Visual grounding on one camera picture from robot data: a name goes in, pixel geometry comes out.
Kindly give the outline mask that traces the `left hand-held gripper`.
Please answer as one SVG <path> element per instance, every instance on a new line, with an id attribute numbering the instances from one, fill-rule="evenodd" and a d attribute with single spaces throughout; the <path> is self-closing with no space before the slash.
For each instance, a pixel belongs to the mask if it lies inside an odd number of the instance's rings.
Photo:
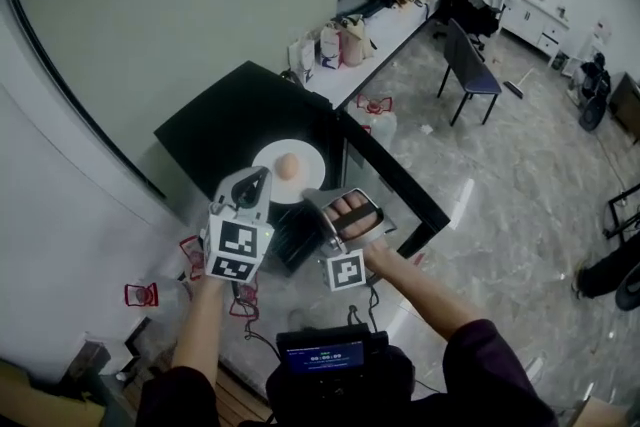
<path id="1" fill-rule="evenodd" d="M 254 278 L 273 239 L 271 185 L 266 167 L 244 168 L 220 182 L 201 232 L 207 276 L 239 283 Z"/>

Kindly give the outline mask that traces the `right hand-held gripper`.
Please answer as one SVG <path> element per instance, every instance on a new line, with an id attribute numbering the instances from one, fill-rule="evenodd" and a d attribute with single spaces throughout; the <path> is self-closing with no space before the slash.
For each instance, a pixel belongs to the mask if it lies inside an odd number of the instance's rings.
<path id="1" fill-rule="evenodd" d="M 362 197 L 364 204 L 352 208 L 346 215 L 338 213 L 338 218 L 333 220 L 328 215 L 328 209 L 335 210 L 336 201 L 346 201 L 347 197 L 353 194 Z M 324 254 L 325 283 L 329 289 L 342 291 L 364 285 L 364 249 L 384 235 L 395 231 L 396 225 L 386 217 L 382 208 L 358 187 L 327 191 L 309 188 L 303 191 L 302 197 L 317 214 L 322 226 L 324 242 L 321 252 Z M 359 231 L 358 236 L 346 233 L 347 229 L 355 228 L 358 222 L 371 216 L 375 217 L 373 225 Z"/>

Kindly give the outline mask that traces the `person's right hand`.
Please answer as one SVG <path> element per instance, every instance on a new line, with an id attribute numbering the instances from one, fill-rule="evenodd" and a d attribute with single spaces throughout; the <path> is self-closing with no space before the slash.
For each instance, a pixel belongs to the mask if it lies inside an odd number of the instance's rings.
<path id="1" fill-rule="evenodd" d="M 359 191 L 352 191 L 323 209 L 338 236 L 344 241 L 373 242 L 383 235 L 378 209 Z"/>

